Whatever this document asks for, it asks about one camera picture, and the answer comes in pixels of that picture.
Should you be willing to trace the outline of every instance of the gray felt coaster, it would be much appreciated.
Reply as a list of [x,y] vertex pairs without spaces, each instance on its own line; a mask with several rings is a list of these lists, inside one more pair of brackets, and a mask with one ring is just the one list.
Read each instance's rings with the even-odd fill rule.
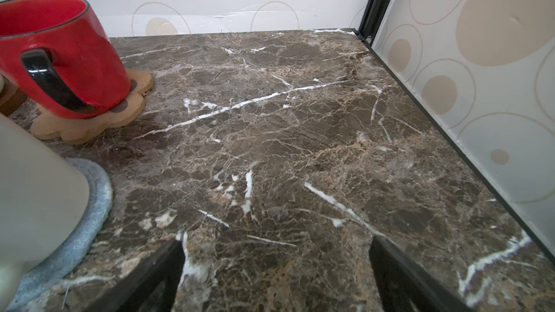
[[89,202],[73,232],[48,258],[21,277],[16,296],[7,311],[22,307],[70,273],[89,251],[112,207],[112,185],[108,174],[87,159],[68,158],[89,182]]

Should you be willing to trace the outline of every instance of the mug rim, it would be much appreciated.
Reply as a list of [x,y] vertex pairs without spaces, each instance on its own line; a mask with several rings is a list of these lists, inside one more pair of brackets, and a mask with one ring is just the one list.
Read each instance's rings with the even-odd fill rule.
[[[8,2],[10,2],[10,1],[15,1],[15,0],[3,0],[3,1],[0,1],[0,5],[2,5],[3,3],[8,3]],[[17,37],[20,37],[20,36],[35,34],[35,33],[38,33],[38,32],[43,32],[43,31],[47,31],[47,30],[54,29],[54,28],[58,28],[58,27],[63,26],[64,24],[73,22],[74,20],[76,20],[76,19],[80,18],[81,16],[83,16],[83,15],[89,10],[89,8],[90,8],[90,4],[89,4],[89,2],[88,2],[87,0],[81,0],[81,1],[82,1],[83,3],[85,3],[85,9],[84,9],[82,12],[80,12],[77,16],[73,17],[73,18],[70,19],[70,20],[64,21],[64,22],[62,22],[62,23],[60,23],[60,24],[56,24],[56,25],[54,25],[54,26],[51,26],[51,27],[48,27],[48,28],[44,28],[44,29],[29,31],[29,32],[21,33],[21,34],[0,36],[0,40],[1,40],[1,39],[4,39],[4,38],[17,38]]]

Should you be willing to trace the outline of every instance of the cork coaster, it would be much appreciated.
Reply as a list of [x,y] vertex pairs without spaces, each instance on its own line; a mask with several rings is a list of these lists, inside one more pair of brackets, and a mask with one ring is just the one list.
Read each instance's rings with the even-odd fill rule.
[[84,120],[71,120],[57,117],[38,106],[41,113],[31,125],[31,134],[42,140],[61,137],[66,143],[79,145],[92,140],[107,128],[129,124],[142,112],[146,104],[143,94],[152,88],[153,80],[146,71],[125,70],[131,79],[131,90],[124,100],[108,112]]
[[4,87],[0,92],[0,114],[9,116],[23,104],[25,99],[27,94],[4,77]]

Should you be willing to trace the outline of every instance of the marble countertop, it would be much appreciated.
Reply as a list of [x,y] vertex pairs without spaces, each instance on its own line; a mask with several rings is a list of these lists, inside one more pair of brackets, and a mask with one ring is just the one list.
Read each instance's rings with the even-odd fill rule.
[[352,33],[112,42],[154,88],[128,126],[46,142],[104,167],[114,205],[29,310],[83,310],[177,233],[175,311],[381,311],[375,233],[479,311],[555,310],[551,262]]

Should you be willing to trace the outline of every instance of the white mug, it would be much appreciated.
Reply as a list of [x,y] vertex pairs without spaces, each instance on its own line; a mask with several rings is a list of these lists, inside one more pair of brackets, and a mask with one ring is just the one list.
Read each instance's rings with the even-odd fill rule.
[[21,275],[70,235],[88,199],[79,170],[0,114],[0,311]]

